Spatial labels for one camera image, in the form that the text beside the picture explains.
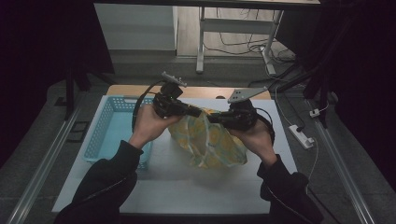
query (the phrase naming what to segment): person's left hand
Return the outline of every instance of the person's left hand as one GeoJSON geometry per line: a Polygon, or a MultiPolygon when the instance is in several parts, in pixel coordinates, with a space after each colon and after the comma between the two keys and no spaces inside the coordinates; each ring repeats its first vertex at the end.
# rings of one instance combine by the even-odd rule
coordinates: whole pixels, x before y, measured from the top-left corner
{"type": "Polygon", "coordinates": [[[129,144],[142,148],[147,142],[159,137],[169,125],[182,118],[182,116],[171,116],[162,119],[155,113],[153,105],[143,105],[137,113],[134,132],[129,139],[129,144]]]}

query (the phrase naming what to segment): basket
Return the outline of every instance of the basket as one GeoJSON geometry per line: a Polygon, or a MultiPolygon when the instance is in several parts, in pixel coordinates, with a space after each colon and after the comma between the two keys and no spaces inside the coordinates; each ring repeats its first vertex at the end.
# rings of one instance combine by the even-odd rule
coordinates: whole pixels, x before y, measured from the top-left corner
{"type": "MultiPolygon", "coordinates": [[[[132,133],[132,114],[136,98],[124,96],[103,96],[87,132],[82,149],[83,159],[90,163],[100,159],[111,159],[120,145],[120,140],[128,141],[132,133]]],[[[152,98],[145,98],[143,104],[151,104],[152,98]]],[[[137,171],[149,168],[152,142],[142,148],[137,171]]]]}

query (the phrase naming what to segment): white wall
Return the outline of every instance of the white wall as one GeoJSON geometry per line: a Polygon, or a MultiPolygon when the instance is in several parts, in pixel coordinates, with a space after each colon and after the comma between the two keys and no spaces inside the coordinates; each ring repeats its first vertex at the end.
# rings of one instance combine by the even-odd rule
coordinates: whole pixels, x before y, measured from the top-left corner
{"type": "Polygon", "coordinates": [[[109,49],[177,48],[177,7],[95,4],[109,49]]]}

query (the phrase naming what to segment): power plug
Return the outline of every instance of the power plug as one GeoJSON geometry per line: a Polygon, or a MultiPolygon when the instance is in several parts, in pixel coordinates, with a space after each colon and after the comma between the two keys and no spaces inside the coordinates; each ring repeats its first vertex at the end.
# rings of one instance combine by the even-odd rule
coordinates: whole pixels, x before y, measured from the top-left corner
{"type": "Polygon", "coordinates": [[[305,134],[303,132],[297,132],[297,125],[291,125],[289,126],[289,130],[291,131],[291,133],[297,138],[297,140],[299,140],[299,142],[301,143],[301,145],[305,148],[305,149],[309,149],[311,148],[314,144],[314,139],[313,138],[307,138],[305,136],[305,134]]]}
{"type": "Polygon", "coordinates": [[[320,115],[320,111],[318,109],[314,109],[312,111],[309,111],[309,116],[311,116],[311,118],[317,117],[320,115]]]}

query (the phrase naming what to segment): black jacket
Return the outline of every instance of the black jacket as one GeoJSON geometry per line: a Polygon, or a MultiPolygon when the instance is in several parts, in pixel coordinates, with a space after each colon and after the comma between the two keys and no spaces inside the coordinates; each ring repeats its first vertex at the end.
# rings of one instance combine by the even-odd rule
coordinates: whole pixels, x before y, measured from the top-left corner
{"type": "MultiPolygon", "coordinates": [[[[117,154],[111,160],[99,160],[90,168],[79,184],[73,201],[58,214],[54,223],[120,223],[119,208],[134,189],[142,153],[142,150],[121,141],[117,154]]],[[[312,223],[323,219],[305,194],[307,178],[299,173],[290,175],[279,156],[268,170],[261,164],[258,176],[264,180],[261,197],[271,201],[270,215],[279,223],[309,223],[295,212],[312,220],[312,223]]]]}

